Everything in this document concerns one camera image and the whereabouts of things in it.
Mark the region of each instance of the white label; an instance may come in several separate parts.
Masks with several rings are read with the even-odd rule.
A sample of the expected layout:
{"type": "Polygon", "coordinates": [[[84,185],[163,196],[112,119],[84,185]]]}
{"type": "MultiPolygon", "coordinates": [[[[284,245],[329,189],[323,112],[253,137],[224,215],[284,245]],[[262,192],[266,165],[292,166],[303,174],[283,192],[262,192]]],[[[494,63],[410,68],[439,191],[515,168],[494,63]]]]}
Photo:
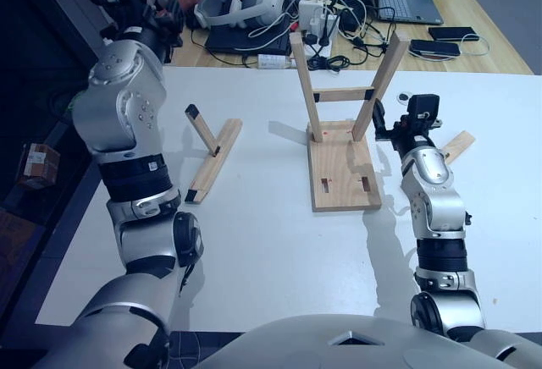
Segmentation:
{"type": "Polygon", "coordinates": [[[286,58],[273,54],[258,54],[257,64],[260,69],[285,69],[286,58]]]}
{"type": "Polygon", "coordinates": [[[141,28],[140,26],[130,26],[126,28],[126,30],[124,31],[124,33],[142,33],[142,32],[143,32],[143,28],[141,28]]]}
{"type": "Polygon", "coordinates": [[[28,161],[34,164],[43,164],[45,163],[45,153],[34,151],[28,155],[28,161]]]}

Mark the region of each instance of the laptop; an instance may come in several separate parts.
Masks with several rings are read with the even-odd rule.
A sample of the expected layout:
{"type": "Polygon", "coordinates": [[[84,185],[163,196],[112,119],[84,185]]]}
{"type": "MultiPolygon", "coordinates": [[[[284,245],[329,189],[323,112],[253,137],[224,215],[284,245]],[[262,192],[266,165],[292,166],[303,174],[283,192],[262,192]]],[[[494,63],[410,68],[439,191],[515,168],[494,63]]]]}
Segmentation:
{"type": "Polygon", "coordinates": [[[374,0],[377,8],[392,7],[393,9],[379,9],[378,18],[395,22],[408,22],[414,24],[441,25],[444,20],[439,10],[434,6],[433,0],[374,0]]]}
{"type": "Polygon", "coordinates": [[[285,16],[282,22],[273,29],[265,32],[263,35],[249,38],[248,33],[251,29],[231,28],[229,25],[213,26],[209,32],[209,37],[205,42],[205,47],[214,53],[233,53],[233,54],[274,54],[278,56],[287,56],[290,54],[290,43],[288,33],[283,34],[273,43],[258,50],[250,52],[240,52],[235,48],[260,47],[268,41],[284,32],[290,26],[290,18],[285,16]]]}

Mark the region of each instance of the black laptop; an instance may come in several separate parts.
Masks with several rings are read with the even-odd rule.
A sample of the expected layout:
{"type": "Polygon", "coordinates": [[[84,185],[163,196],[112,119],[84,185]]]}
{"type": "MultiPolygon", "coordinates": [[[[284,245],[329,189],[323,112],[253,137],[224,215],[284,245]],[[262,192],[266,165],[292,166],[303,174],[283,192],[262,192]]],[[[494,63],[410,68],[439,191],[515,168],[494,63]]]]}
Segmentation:
{"type": "Polygon", "coordinates": [[[231,28],[229,25],[213,26],[209,31],[209,37],[205,42],[205,47],[214,53],[233,53],[233,54],[276,54],[287,56],[290,54],[289,33],[279,37],[268,46],[250,52],[235,50],[235,48],[252,48],[266,44],[280,33],[284,32],[290,26],[290,18],[285,16],[283,21],[274,26],[269,31],[258,37],[249,38],[250,29],[231,28]]]}

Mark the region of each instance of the wooden board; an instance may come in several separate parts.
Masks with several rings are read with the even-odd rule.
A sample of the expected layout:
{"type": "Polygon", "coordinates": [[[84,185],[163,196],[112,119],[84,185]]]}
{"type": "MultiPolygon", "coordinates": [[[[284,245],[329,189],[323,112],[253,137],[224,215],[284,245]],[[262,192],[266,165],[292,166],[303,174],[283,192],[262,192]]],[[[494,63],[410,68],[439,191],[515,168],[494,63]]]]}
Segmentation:
{"type": "Polygon", "coordinates": [[[186,193],[186,202],[200,203],[203,201],[230,153],[242,125],[243,121],[240,119],[226,120],[217,138],[220,151],[216,156],[207,155],[203,165],[197,171],[196,177],[192,180],[188,193],[186,193]]]}
{"type": "Polygon", "coordinates": [[[463,130],[458,136],[452,139],[446,146],[442,148],[446,164],[452,163],[461,155],[467,148],[474,143],[474,136],[463,130]]]}
{"type": "Polygon", "coordinates": [[[320,123],[324,141],[312,139],[307,128],[312,210],[378,209],[382,205],[365,137],[351,138],[353,121],[320,123]]]}

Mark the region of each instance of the keyboard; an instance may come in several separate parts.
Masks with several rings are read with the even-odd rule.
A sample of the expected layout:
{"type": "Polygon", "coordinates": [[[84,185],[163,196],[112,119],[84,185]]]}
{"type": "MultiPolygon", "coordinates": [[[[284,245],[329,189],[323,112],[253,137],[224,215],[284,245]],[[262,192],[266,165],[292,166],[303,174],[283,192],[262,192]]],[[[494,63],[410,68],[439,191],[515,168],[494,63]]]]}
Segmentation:
{"type": "MultiPolygon", "coordinates": [[[[395,17],[396,18],[411,18],[411,12],[407,4],[407,0],[379,0],[379,6],[380,7],[392,7],[395,9],[395,17]]],[[[380,15],[383,17],[391,17],[393,16],[393,10],[392,9],[381,9],[380,15]]]]}

